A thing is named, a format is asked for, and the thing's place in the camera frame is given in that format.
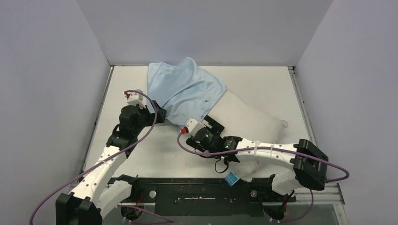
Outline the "light blue pillowcase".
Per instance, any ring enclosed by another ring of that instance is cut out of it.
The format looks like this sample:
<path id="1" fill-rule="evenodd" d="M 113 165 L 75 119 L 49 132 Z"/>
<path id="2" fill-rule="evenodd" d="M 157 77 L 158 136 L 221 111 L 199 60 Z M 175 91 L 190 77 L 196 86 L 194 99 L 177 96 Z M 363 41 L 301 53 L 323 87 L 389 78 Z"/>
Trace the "light blue pillowcase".
<path id="1" fill-rule="evenodd" d="M 165 62 L 148 66 L 148 97 L 167 111 L 167 120 L 180 127 L 189 117 L 202 121 L 226 91 L 224 83 L 189 57 L 176 66 Z"/>

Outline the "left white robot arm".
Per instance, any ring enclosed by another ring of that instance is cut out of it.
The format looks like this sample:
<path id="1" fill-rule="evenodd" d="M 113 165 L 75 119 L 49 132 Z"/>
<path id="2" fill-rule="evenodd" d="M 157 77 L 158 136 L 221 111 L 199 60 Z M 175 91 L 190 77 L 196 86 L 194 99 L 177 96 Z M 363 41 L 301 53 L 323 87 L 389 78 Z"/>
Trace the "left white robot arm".
<path id="1" fill-rule="evenodd" d="M 140 142 L 139 134 L 145 127 L 163 123 L 167 111 L 153 101 L 154 112 L 140 100 L 121 109 L 119 123 L 115 126 L 96 162 L 82 174 L 76 187 L 68 194 L 60 194 L 56 200 L 56 224 L 58 225 L 100 225 L 103 218 L 117 204 L 127 199 L 130 202 L 140 197 L 140 188 L 134 185 L 134 178 L 118 181 L 107 188 L 115 171 L 126 161 Z"/>

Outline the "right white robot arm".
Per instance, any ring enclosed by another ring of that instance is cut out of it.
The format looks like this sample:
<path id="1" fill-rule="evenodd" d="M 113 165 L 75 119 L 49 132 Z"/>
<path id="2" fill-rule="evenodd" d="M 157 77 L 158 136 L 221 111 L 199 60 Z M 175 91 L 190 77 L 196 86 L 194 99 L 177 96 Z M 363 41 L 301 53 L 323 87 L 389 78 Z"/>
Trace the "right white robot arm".
<path id="1" fill-rule="evenodd" d="M 250 182 L 262 165 L 275 165 L 285 170 L 273 172 L 265 188 L 273 201 L 297 188 L 325 189 L 328 156 L 315 144 L 300 139 L 294 144 L 273 144 L 251 141 L 239 136 L 221 136 L 224 126 L 208 117 L 209 125 L 189 118 L 181 132 L 189 134 L 186 144 L 203 158 L 216 158 L 226 166 L 231 162 L 244 164 L 232 176 Z"/>

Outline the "white pillow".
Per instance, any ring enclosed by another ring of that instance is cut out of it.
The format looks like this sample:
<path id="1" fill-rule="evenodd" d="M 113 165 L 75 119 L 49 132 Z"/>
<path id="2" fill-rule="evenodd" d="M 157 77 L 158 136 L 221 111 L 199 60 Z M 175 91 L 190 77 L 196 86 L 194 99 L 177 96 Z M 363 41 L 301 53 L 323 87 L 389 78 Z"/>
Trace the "white pillow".
<path id="1" fill-rule="evenodd" d="M 223 137 L 239 136 L 261 143 L 277 143 L 289 126 L 289 122 L 246 104 L 229 90 L 207 115 L 224 126 Z M 250 161 L 231 162 L 227 172 L 235 173 L 240 179 L 250 182 L 255 175 L 265 178 L 286 171 L 280 166 Z"/>

